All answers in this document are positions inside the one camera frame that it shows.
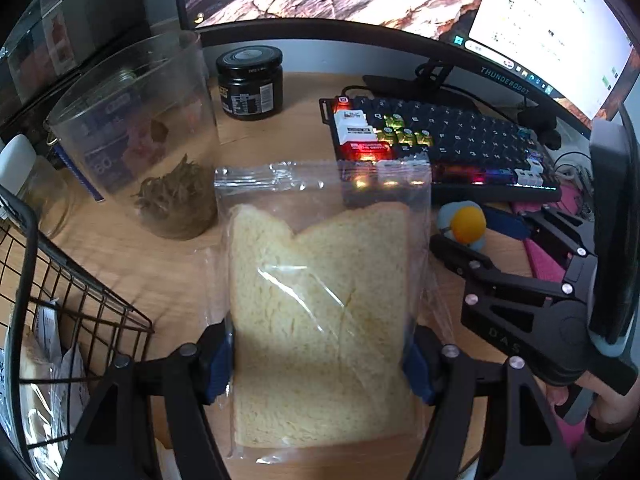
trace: barcode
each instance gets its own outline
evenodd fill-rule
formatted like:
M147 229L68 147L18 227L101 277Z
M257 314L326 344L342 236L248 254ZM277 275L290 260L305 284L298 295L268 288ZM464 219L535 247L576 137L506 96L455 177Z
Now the barcode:
M260 87L260 108L263 112L273 110L273 83Z

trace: wooden table surface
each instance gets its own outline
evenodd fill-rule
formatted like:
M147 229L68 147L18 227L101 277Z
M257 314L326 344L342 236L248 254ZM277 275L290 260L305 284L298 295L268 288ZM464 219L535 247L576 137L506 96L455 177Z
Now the wooden table surface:
M349 84L362 84L357 76L287 73L283 113L262 121L237 121L222 112L217 91L212 92L222 163L256 166L280 160L334 159L328 127L322 124L318 99L340 93ZM77 183L76 204L66 227L54 239L79 264L135 305L154 322L148 358L163 357L183 342L195 341L204 328L206 274L203 248L220 241L213 228L196 239L175 242L149 234L123 215L108 200L97 204ZM498 268L530 276L522 243L489 232L485 252ZM460 325L463 280L433 265L440 294L453 320L455 342L475 358L502 362L505 356ZM478 452L484 425L483 399L476 400L463 463ZM214 430L220 410L208 408ZM171 447L163 407L154 402L156 435ZM234 479L399 479L404 478L417 447L391 458L366 457L359 463L339 465L261 465L228 462Z

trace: white cap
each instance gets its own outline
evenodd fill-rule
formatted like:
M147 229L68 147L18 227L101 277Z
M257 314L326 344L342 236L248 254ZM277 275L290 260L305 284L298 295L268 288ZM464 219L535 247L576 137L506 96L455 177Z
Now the white cap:
M15 136L0 152L0 185L17 195L36 162L36 152L24 135ZM0 206L0 218L6 218Z

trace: wire basket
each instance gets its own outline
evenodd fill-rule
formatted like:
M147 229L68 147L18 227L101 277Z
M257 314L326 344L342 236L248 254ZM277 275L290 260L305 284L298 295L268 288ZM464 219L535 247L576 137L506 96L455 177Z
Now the wire basket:
M33 457L37 450L48 446L63 446L66 450L72 437L69 415L72 385L85 383L91 391L92 384L97 384L118 354L144 360L153 323L40 233L34 212L2 186L0 203L13 221L0 225L0 312L11 311L9 320L0 318L8 418L14 428L18 453L36 470ZM68 373L63 376L20 377L23 328L35 330L41 308L55 311L62 352L78 346L84 364L83 377L73 374L75 351L71 352ZM42 441L31 438L28 442L20 389L33 389L31 384L52 391L56 388L62 391L62 399L66 391L66 407L63 402L60 406L66 409L66 428L61 428L62 434L55 438Z

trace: orange ball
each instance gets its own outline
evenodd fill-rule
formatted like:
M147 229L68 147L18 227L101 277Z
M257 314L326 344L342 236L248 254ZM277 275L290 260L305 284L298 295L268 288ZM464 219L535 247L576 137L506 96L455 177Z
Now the orange ball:
M469 245L477 242L486 231L486 219L481 209L466 206L456 211L450 227L457 242Z

